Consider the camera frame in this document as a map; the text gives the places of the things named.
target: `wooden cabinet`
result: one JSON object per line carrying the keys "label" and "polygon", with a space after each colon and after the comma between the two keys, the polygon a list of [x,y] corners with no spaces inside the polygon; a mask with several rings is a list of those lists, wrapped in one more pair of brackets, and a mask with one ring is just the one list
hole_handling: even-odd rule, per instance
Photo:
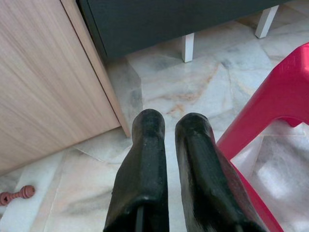
{"label": "wooden cabinet", "polygon": [[60,0],[0,1],[0,173],[119,127],[110,101]]}

